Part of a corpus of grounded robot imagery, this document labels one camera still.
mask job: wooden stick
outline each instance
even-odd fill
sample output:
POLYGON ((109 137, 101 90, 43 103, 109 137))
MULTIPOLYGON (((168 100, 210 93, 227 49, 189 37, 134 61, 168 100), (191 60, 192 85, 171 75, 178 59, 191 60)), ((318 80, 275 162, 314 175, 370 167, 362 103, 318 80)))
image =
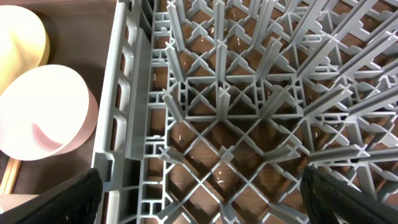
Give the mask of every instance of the wooden stick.
POLYGON ((0 185, 0 194, 11 194, 14 190, 15 183, 22 161, 10 158, 7 163, 6 171, 2 177, 0 185))

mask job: dish rack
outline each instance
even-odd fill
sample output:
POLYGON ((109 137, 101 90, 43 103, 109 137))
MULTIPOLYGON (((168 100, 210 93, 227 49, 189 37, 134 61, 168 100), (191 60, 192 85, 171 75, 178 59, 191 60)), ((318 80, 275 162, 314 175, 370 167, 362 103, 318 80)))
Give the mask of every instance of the dish rack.
POLYGON ((96 222, 308 223, 307 165, 390 203, 397 7, 119 1, 92 163, 104 181, 96 222))

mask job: gray plastic rack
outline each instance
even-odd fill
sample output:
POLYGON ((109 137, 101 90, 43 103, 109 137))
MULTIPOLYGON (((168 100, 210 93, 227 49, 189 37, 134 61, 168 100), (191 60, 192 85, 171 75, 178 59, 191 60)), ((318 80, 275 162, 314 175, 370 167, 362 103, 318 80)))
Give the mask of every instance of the gray plastic rack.
MULTIPOLYGON (((398 7, 396 0, 383 3, 393 9, 398 7)), ((398 11, 377 11, 377 4, 377 0, 119 1, 92 163, 104 180, 96 222, 144 223, 151 218, 174 223, 182 216, 187 223, 198 223, 185 203, 201 188, 218 203, 210 223, 250 223, 234 207, 234 201, 246 189, 267 204, 257 217, 258 223, 270 217, 285 223, 308 223, 305 213, 282 203, 293 191, 300 190, 301 173, 293 175, 280 163, 301 157, 306 158, 307 165, 322 168, 375 200, 385 202, 396 194, 397 169, 384 170, 380 164, 398 161, 398 138, 394 135, 398 111, 398 59, 394 58, 398 53, 398 11), (341 3, 348 12, 333 10, 341 3), (167 4, 167 11, 159 10, 161 4, 167 4), (246 17, 226 19, 226 12, 232 8, 246 17), (209 19, 195 22, 199 12, 209 19), (378 26, 368 30, 364 19, 378 26), (245 25, 253 21, 254 28, 248 34, 245 25), (346 45, 348 35, 361 44, 346 45), (167 39, 162 47, 156 45, 159 38, 167 39), (195 53, 190 46, 198 39, 213 47, 195 53), (232 50, 232 39, 247 48, 232 50), (254 53, 257 65, 248 59, 254 53), (380 65, 380 55, 392 60, 380 65), (167 71, 163 90, 153 88, 156 68, 167 71), (237 68, 244 74, 234 74, 237 68), (232 113, 240 102, 252 113, 232 113), (207 106, 211 114, 191 113, 197 104, 207 106), (284 106, 291 110, 277 113, 284 106), (158 109, 166 111, 164 131, 151 134, 152 112, 158 109), (248 128, 241 128, 237 121, 248 128), (276 146, 267 150, 251 137, 253 129, 263 122, 283 134, 276 146), (286 128, 286 122, 292 125, 286 128), (208 126, 199 130, 197 123, 208 126), (218 147, 209 141, 209 132, 220 123, 236 136, 236 143, 218 147), (170 142, 170 131, 178 125, 185 125, 195 136, 183 151, 170 142), (314 128, 328 136, 320 147, 315 144, 318 133, 314 128), (203 175, 189 159, 199 142, 217 158, 203 175), (233 162, 240 144, 249 146, 248 153, 254 151, 261 158, 250 175, 244 175, 233 162), (151 159, 163 161, 158 179, 148 178, 151 159), (242 182, 229 197, 209 187, 209 178, 221 165, 228 166, 242 182), (177 166, 195 180, 180 198, 169 190, 169 175, 177 166), (290 182, 276 200, 270 200, 254 184, 265 166, 271 166, 290 182), (334 167, 347 170, 341 173, 334 167), (375 175, 386 180, 380 189, 374 185, 375 175), (157 198, 147 192, 155 185, 161 191, 157 198)))

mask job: bowl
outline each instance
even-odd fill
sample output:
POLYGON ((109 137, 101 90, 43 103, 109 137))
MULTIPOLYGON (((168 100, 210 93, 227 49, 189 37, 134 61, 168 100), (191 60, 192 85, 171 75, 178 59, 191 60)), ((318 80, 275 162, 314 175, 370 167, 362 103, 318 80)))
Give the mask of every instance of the bowl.
POLYGON ((50 42, 42 21, 28 9, 0 6, 0 21, 1 95, 20 75, 47 63, 50 42))
POLYGON ((0 96, 0 150, 23 161, 70 152, 90 137, 97 119, 95 97, 76 71, 37 67, 0 96))

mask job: pink bowl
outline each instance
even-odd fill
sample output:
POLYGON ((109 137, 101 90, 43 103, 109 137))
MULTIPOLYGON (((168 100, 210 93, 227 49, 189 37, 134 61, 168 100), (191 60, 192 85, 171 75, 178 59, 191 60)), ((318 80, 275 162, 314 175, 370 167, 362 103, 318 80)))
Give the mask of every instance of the pink bowl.
POLYGON ((76 71, 37 67, 0 96, 0 149, 24 161, 70 152, 90 137, 97 119, 95 97, 76 71))

